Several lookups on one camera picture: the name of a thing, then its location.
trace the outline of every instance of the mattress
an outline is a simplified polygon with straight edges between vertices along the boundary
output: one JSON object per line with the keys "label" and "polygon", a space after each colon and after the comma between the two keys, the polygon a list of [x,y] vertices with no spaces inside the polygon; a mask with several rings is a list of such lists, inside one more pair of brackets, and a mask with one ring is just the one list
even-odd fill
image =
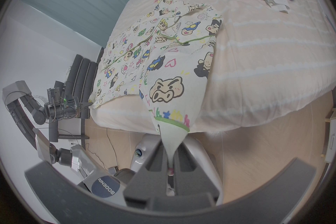
{"label": "mattress", "polygon": [[[317,0],[288,1],[289,14],[272,10],[263,0],[182,1],[209,3],[223,16],[191,132],[262,125],[335,87],[336,34]],[[110,39],[152,7],[153,0],[130,0]],[[138,95],[113,99],[91,109],[91,116],[102,127],[156,133]]]}

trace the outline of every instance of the blue round logo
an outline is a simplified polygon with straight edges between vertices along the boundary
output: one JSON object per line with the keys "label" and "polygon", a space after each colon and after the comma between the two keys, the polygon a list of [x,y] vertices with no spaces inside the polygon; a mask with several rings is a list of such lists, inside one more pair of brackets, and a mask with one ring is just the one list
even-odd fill
{"label": "blue round logo", "polygon": [[107,198],[115,194],[120,188],[120,181],[112,176],[99,177],[93,184],[91,191],[93,194]]}

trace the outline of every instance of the black metal frame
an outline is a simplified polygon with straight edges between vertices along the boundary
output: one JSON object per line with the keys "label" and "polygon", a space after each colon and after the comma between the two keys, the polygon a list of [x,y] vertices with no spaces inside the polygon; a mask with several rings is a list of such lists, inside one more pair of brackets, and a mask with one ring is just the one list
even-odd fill
{"label": "black metal frame", "polygon": [[[11,0],[0,0],[0,19],[3,18],[6,8]],[[4,205],[0,212],[2,223],[46,223],[41,220],[20,196],[14,184],[8,177],[0,162],[0,202]],[[336,163],[330,164],[323,184],[312,195],[303,209],[291,220],[292,224],[299,223],[334,223],[336,200]]]}

